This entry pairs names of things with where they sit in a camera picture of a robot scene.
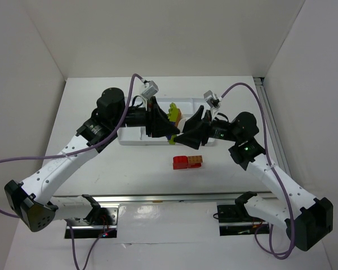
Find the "lime green lego brick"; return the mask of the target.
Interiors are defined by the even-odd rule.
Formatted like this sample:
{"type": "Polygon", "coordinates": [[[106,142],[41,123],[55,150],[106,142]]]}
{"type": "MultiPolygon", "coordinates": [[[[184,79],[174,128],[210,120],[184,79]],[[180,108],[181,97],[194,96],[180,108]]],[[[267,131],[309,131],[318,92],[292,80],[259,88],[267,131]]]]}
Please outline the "lime green lego brick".
{"type": "Polygon", "coordinates": [[[170,103],[169,109],[168,109],[168,120],[170,122],[176,122],[177,117],[179,116],[179,109],[177,108],[175,103],[170,103]]]}
{"type": "Polygon", "coordinates": [[[176,138],[176,137],[177,137],[176,134],[171,135],[171,136],[169,137],[169,139],[168,139],[168,143],[169,143],[170,145],[176,145],[176,142],[175,142],[175,138],[176,138]]]}

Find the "orange lego plate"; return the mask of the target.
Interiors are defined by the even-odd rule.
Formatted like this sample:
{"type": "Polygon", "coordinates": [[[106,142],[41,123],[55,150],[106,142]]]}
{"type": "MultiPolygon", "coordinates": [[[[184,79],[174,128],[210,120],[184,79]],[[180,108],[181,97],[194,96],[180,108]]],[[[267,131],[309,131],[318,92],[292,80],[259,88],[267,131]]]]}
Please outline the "orange lego plate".
{"type": "Polygon", "coordinates": [[[181,110],[180,109],[176,109],[174,112],[173,112],[173,122],[175,124],[175,126],[178,126],[180,120],[181,120],[181,110]]]}
{"type": "Polygon", "coordinates": [[[188,158],[188,164],[190,165],[203,163],[202,155],[188,156],[187,158],[188,158]]]}

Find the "red rounded lego brick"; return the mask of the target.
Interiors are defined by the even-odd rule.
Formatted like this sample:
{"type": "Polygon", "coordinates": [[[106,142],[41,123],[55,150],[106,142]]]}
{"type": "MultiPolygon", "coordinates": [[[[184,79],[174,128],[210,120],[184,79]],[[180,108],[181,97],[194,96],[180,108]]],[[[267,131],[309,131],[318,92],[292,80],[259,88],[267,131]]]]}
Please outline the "red rounded lego brick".
{"type": "Polygon", "coordinates": [[[187,156],[174,156],[172,160],[173,170],[187,169],[189,166],[187,156]]]}

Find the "purple lego plate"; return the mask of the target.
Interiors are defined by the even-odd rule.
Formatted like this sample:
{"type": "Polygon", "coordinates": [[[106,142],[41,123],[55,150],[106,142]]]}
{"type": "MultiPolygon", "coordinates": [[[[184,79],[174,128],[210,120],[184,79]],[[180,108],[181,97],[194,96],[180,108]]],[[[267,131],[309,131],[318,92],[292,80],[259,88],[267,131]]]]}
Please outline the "purple lego plate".
{"type": "Polygon", "coordinates": [[[170,122],[170,126],[167,126],[166,127],[166,138],[167,138],[167,140],[168,141],[170,141],[171,140],[171,137],[173,136],[173,135],[177,135],[177,131],[178,131],[178,129],[177,129],[177,127],[175,126],[175,122],[170,122]]]}

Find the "cream lego plate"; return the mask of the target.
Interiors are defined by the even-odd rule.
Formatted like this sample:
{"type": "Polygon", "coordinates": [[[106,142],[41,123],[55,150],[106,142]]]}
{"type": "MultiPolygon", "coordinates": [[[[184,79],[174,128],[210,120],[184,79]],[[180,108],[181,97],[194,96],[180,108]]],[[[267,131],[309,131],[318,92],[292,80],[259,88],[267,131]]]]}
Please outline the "cream lego plate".
{"type": "Polygon", "coordinates": [[[179,122],[178,122],[177,128],[179,129],[179,131],[180,131],[181,133],[183,132],[185,123],[186,123],[186,118],[181,118],[181,119],[179,120],[179,122]]]}

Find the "red stepped lego brick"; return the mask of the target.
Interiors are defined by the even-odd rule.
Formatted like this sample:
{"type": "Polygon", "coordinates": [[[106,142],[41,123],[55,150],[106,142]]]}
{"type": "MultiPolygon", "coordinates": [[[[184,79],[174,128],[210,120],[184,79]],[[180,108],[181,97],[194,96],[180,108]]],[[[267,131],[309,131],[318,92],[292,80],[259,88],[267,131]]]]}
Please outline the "red stepped lego brick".
{"type": "Polygon", "coordinates": [[[189,163],[188,168],[194,169],[194,168],[200,168],[202,166],[202,163],[189,163]]]}

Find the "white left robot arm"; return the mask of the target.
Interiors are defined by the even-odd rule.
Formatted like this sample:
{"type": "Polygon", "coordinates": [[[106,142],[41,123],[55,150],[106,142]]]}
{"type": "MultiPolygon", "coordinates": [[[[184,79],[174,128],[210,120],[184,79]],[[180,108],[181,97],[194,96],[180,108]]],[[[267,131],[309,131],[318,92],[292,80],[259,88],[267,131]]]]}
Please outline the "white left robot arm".
{"type": "Polygon", "coordinates": [[[95,224],[108,213],[90,195],[56,197],[54,194],[74,172],[118,137],[120,127],[144,127],[146,135],[152,138],[178,134],[179,129],[159,107],[157,92],[153,82],[144,83],[140,91],[144,106],[140,107],[132,106],[121,89],[106,89],[96,101],[91,117],[62,149],[58,159],[49,161],[19,183],[11,180],[5,185],[10,207],[32,232],[61,219],[83,219],[95,224]]]}

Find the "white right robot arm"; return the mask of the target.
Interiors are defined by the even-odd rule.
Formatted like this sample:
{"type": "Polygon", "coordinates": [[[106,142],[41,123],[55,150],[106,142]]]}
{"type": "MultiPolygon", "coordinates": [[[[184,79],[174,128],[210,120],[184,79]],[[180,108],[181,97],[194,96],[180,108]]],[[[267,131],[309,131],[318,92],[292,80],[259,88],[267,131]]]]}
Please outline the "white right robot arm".
{"type": "Polygon", "coordinates": [[[260,218],[285,230],[294,246],[308,251],[333,229],[333,204],[317,198],[296,183],[269,156],[255,136],[257,121],[250,112],[240,113],[233,121],[212,118],[201,106],[184,125],[175,142],[199,149],[209,138],[234,142],[229,148],[233,161],[263,183],[283,206],[274,205],[255,192],[246,192],[235,201],[249,216],[260,218]]]}

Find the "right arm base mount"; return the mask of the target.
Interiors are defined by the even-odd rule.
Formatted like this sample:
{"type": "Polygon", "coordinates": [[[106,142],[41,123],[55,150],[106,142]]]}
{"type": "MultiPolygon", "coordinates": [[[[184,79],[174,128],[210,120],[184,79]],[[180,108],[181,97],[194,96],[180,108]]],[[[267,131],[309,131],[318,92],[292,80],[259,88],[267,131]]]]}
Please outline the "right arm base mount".
{"type": "Polygon", "coordinates": [[[219,222],[220,236],[268,234],[269,225],[260,218],[251,217],[241,212],[234,204],[218,205],[213,218],[219,222]]]}

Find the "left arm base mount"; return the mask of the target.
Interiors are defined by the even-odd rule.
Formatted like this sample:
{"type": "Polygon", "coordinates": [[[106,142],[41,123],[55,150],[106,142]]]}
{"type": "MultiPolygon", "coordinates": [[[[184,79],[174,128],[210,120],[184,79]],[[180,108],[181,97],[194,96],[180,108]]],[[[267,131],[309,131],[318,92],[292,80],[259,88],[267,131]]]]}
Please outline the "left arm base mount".
{"type": "Polygon", "coordinates": [[[116,238],[118,212],[118,204],[106,204],[93,221],[71,218],[69,223],[72,225],[74,239],[96,239],[99,234],[103,239],[116,238]]]}

